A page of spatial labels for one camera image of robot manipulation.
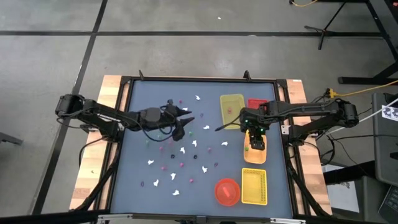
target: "orange object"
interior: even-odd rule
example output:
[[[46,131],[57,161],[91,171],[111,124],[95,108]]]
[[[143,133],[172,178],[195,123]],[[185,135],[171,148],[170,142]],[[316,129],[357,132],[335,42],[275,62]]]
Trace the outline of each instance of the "orange object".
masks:
[[[248,99],[248,108],[258,109],[261,104],[267,103],[267,102],[268,102],[268,100]]]
[[[243,159],[253,164],[263,164],[267,159],[267,137],[262,136],[266,148],[264,150],[252,149],[250,145],[249,131],[246,131],[243,143]]]
[[[218,203],[230,207],[241,198],[241,189],[235,180],[225,178],[216,184],[215,195]]]

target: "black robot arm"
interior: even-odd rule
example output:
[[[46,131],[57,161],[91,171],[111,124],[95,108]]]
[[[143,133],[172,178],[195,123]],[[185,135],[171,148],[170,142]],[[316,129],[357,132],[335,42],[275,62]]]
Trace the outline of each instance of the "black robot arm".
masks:
[[[85,99],[81,95],[63,95],[60,97],[55,114],[58,119],[79,119],[84,122],[80,126],[86,132],[98,129],[107,141],[117,142],[122,131],[127,128],[131,131],[152,131],[172,128],[174,141],[183,138],[183,127],[194,118],[180,119],[177,117],[191,113],[173,105],[172,100],[160,108],[147,108],[140,111],[122,112],[114,108],[97,103],[95,100]]]
[[[241,123],[241,131],[245,133],[249,130],[251,147],[253,149],[264,150],[265,145],[262,135],[269,129],[269,126],[272,123],[278,123],[289,117],[297,116],[322,117],[303,126],[292,125],[283,131],[284,134],[288,134],[289,143],[296,146],[302,145],[309,134],[324,131],[335,126],[351,128],[359,122],[355,105],[341,99],[324,103],[294,104],[283,101],[270,101],[261,104],[258,109],[242,108],[238,118]],[[226,124],[216,129],[216,131],[230,124]]]

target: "yellow cable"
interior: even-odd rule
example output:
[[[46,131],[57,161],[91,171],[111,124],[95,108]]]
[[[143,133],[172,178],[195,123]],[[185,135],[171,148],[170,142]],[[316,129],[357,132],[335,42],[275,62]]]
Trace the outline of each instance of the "yellow cable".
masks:
[[[314,0],[314,1],[312,1],[312,2],[310,2],[310,3],[308,3],[308,4],[304,4],[304,5],[299,5],[299,4],[294,3],[294,2],[292,1],[292,4],[295,5],[295,6],[297,6],[297,7],[305,7],[305,6],[309,6],[309,5],[313,4],[313,3],[316,3],[317,1],[318,1],[318,0]]]
[[[339,94],[339,93],[336,93],[335,91],[333,91],[332,89],[330,89],[330,98],[334,98],[335,96],[351,96],[351,95],[358,94],[358,93],[363,93],[363,92],[366,92],[366,91],[369,91],[369,90],[375,90],[375,89],[378,89],[378,88],[383,88],[383,87],[392,85],[392,84],[397,83],[397,82],[398,82],[398,80],[390,82],[390,83],[387,83],[385,85],[376,86],[376,87],[372,87],[372,88],[367,88],[365,90],[360,90],[360,91],[356,91],[356,92],[353,92],[353,93],[346,93],[346,94]]]

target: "concrete floor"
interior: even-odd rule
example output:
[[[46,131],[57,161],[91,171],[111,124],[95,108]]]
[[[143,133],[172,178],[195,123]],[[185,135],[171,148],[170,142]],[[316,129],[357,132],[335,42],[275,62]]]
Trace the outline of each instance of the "concrete floor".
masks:
[[[0,0],[0,30],[92,30],[101,0]],[[115,0],[100,30],[302,31],[323,27],[339,4],[297,8],[282,0]],[[377,31],[365,5],[348,4],[330,27]],[[58,128],[58,97],[69,93],[88,37],[0,36],[0,131],[24,144],[0,144],[0,217],[26,214]],[[241,77],[303,80],[307,99],[325,88],[347,93],[367,86],[339,85],[339,76],[371,77],[393,62],[382,39],[334,38],[317,50],[316,38],[293,37],[97,37],[80,93],[96,98],[103,75]],[[388,87],[378,92],[397,91]],[[358,111],[371,93],[348,97]],[[335,137],[371,134],[371,120]],[[86,134],[69,130],[44,212],[68,210]],[[373,140],[344,140],[356,162],[374,158]],[[330,149],[322,139],[322,152]],[[352,165],[339,145],[335,161]]]

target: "white paper piece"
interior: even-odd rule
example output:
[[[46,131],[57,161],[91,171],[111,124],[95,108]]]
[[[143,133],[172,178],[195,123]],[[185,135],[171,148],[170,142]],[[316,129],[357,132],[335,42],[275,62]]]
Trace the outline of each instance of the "white paper piece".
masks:
[[[398,121],[398,108],[393,108],[391,106],[381,106],[381,116],[393,121]]]

